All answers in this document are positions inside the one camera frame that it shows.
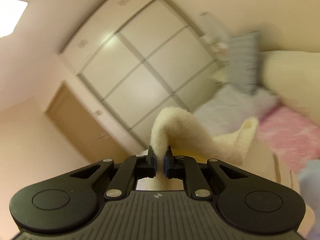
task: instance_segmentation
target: white cabinet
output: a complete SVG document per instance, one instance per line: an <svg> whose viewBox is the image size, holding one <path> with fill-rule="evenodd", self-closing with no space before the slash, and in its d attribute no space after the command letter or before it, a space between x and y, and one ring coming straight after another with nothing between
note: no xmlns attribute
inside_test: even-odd
<svg viewBox="0 0 320 240"><path fill-rule="evenodd" d="M216 90L215 57L164 0L107 0L62 54L144 146L163 107L192 111Z"/></svg>
<svg viewBox="0 0 320 240"><path fill-rule="evenodd" d="M163 0L156 0L120 32L143 57L147 57L185 25L186 22Z"/></svg>
<svg viewBox="0 0 320 240"><path fill-rule="evenodd" d="M152 0L107 0L79 29L63 56L77 73L98 48Z"/></svg>
<svg viewBox="0 0 320 240"><path fill-rule="evenodd" d="M168 92L142 65L105 101L128 127L132 127L168 96Z"/></svg>
<svg viewBox="0 0 320 240"><path fill-rule="evenodd" d="M132 131L139 136L139 138L145 143L145 145L150 144L151 129L158 114L164 107L179 107L179 105L174 101L173 98L170 98L132 129Z"/></svg>
<svg viewBox="0 0 320 240"><path fill-rule="evenodd" d="M148 59L173 90L211 61L212 57L189 28L175 36Z"/></svg>
<svg viewBox="0 0 320 240"><path fill-rule="evenodd" d="M114 36L83 70L87 82L104 98L140 61Z"/></svg>

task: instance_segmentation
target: gray pillow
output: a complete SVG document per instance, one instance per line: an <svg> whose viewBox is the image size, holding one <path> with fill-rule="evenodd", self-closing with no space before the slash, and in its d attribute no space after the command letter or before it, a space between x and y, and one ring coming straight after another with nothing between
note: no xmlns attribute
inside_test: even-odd
<svg viewBox="0 0 320 240"><path fill-rule="evenodd" d="M229 46L229 81L241 92L252 95L257 87L259 32L231 37Z"/></svg>
<svg viewBox="0 0 320 240"><path fill-rule="evenodd" d="M262 87L251 96L228 84L213 99L197 108L193 115L211 136L217 136L238 130L249 117L261 120L278 103L278 96Z"/></svg>

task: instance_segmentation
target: door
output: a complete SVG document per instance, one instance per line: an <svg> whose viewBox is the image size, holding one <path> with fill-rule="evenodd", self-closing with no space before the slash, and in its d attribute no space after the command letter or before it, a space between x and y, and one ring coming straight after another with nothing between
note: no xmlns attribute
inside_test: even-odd
<svg viewBox="0 0 320 240"><path fill-rule="evenodd" d="M58 90L46 113L90 162L110 158L115 163L120 163L129 156L64 84Z"/></svg>

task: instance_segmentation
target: white cloth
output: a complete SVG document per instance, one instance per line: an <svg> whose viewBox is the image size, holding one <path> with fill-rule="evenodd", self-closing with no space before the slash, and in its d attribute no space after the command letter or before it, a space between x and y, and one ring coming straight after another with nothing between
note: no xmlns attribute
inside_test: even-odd
<svg viewBox="0 0 320 240"><path fill-rule="evenodd" d="M240 130L212 138L191 113L175 107L162 109L151 130L151 146L157 158L157 176L151 188L170 189L170 180L165 178L163 170L164 156L169 145L172 149L193 152L204 159L217 158L241 165L257 126L257 119L249 118Z"/></svg>

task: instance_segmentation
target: door handle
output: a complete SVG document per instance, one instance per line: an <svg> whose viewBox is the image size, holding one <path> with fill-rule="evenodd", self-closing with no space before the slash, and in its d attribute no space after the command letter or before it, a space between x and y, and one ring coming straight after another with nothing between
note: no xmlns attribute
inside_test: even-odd
<svg viewBox="0 0 320 240"><path fill-rule="evenodd" d="M100 136L98 137L98 139L101 139L101 138L108 139L108 138L110 138L110 136L105 132L105 133L100 134Z"/></svg>

